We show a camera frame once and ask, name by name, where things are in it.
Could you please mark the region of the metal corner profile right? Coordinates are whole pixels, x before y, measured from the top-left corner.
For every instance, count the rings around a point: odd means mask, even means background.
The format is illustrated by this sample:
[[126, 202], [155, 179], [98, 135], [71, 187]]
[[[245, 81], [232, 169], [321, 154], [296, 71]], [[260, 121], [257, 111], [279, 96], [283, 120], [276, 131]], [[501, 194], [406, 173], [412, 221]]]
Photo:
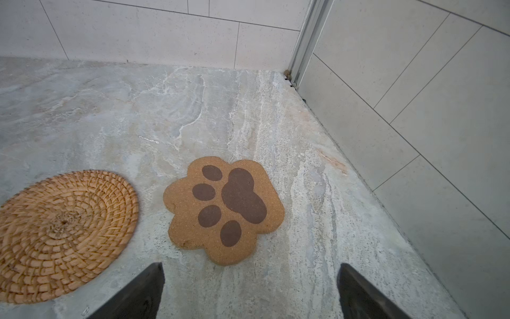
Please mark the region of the metal corner profile right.
[[286, 70], [286, 78], [296, 90], [304, 77], [333, 4], [333, 0], [313, 0], [310, 3], [291, 62]]

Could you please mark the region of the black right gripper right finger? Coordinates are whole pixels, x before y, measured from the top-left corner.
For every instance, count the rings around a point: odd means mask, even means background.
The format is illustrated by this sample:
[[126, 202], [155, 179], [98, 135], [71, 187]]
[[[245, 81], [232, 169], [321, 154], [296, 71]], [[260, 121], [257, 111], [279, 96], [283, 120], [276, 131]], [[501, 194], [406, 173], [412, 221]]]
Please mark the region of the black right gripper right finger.
[[348, 263], [341, 264], [337, 288], [346, 319], [410, 319], [407, 313]]

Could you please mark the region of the cork paw print coaster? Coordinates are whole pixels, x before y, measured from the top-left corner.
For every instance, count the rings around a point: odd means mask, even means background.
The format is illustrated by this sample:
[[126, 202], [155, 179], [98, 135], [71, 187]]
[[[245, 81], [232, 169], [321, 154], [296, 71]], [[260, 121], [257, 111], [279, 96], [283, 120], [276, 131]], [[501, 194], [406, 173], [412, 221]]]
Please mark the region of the cork paw print coaster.
[[180, 249], [204, 249], [222, 266], [249, 257], [258, 235], [276, 231], [285, 216], [266, 170], [249, 159], [196, 159], [184, 178], [165, 189], [163, 203], [174, 214], [171, 242]]

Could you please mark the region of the woven rattan round coaster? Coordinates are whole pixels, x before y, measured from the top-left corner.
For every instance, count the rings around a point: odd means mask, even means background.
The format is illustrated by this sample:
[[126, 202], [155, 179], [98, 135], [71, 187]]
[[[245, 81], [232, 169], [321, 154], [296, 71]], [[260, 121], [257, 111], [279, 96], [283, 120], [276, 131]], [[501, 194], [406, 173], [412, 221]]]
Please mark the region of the woven rattan round coaster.
[[56, 175], [1, 206], [1, 300], [55, 299], [95, 279], [134, 234], [134, 187], [110, 171]]

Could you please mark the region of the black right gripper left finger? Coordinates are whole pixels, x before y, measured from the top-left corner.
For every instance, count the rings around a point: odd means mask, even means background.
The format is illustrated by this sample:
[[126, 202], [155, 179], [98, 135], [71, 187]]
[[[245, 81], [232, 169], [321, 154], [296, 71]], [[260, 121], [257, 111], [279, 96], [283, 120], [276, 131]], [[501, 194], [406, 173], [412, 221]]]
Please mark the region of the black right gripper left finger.
[[89, 318], [156, 318], [164, 284], [162, 263], [152, 263]]

